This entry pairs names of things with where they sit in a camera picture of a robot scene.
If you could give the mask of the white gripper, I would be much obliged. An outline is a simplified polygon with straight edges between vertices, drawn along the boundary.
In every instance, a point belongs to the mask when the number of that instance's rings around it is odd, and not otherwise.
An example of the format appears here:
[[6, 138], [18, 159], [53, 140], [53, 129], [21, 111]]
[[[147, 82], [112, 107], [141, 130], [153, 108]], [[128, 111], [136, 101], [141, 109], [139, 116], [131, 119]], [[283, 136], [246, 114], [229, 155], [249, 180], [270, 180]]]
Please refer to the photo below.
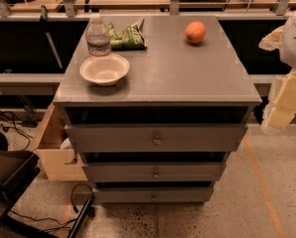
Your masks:
[[[258, 46], [266, 51], [280, 48], [280, 59], [296, 67], [296, 11], [280, 26], [263, 37]], [[284, 77], [277, 76], [271, 85], [268, 104], [263, 111], [262, 126], [282, 129], [288, 126], [296, 115], [296, 68]]]

